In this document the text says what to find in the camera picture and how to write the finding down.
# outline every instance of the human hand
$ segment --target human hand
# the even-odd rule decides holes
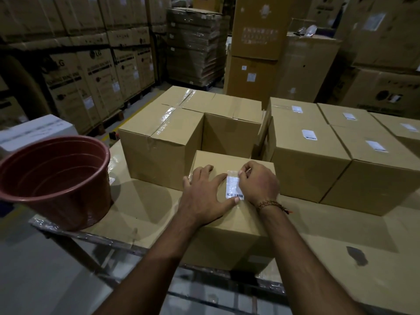
[[[222,217],[232,209],[239,198],[229,198],[224,202],[217,200],[218,186],[226,179],[227,174],[221,173],[209,181],[213,166],[198,167],[192,172],[191,182],[184,177],[184,192],[178,206],[178,215],[182,215],[187,223],[199,228]]]
[[[266,200],[276,200],[280,192],[277,177],[270,169],[253,160],[247,162],[238,172],[239,188],[245,200],[255,207]]]

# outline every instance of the forearm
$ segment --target forearm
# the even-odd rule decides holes
[[[159,239],[94,315],[159,314],[196,227],[175,215]]]
[[[279,208],[264,207],[260,217],[294,314],[364,314]]]

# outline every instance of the red bucket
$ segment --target red bucket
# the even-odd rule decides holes
[[[110,151],[87,136],[46,139],[0,163],[0,199],[32,208],[60,228],[81,230],[109,211]]]

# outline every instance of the table leg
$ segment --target table leg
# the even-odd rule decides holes
[[[46,238],[52,239],[59,247],[71,255],[77,262],[91,271],[100,280],[105,282],[109,287],[114,289],[119,283],[112,278],[107,271],[102,268],[96,261],[86,253],[72,238],[68,236],[58,235],[52,232],[38,230]]]

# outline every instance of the human arm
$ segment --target human arm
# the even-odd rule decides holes
[[[159,314],[173,274],[193,235],[203,225],[222,217],[239,198],[217,201],[217,189],[227,174],[209,181],[213,166],[198,167],[191,182],[183,179],[178,211],[162,235],[130,274],[108,296],[94,315]]]
[[[255,207],[276,200],[279,183],[262,164],[249,161],[239,171],[239,187]],[[274,205],[259,210],[294,315],[361,315],[361,307],[308,247],[287,215]]]

